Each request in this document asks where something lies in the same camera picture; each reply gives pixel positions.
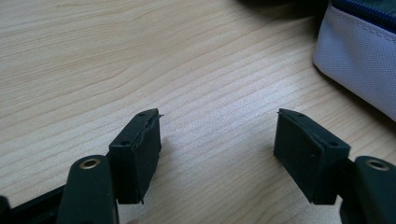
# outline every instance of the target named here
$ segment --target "navy blue trim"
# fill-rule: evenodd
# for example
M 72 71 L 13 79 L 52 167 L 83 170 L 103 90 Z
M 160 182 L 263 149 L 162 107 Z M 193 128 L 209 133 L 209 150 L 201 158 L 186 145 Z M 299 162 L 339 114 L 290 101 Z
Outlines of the navy blue trim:
M 352 0 L 332 0 L 332 5 L 345 13 L 396 34 L 396 18 L 385 12 Z

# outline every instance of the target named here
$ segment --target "wooden table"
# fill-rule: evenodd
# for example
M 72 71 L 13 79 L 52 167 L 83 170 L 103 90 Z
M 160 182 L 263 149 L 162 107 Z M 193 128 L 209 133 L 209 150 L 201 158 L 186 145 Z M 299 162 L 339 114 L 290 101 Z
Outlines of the wooden table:
M 0 2 L 0 194 L 12 206 L 158 107 L 163 150 L 121 223 L 340 223 L 273 155 L 277 110 L 305 113 L 396 163 L 395 122 L 312 64 L 314 19 L 293 3 Z

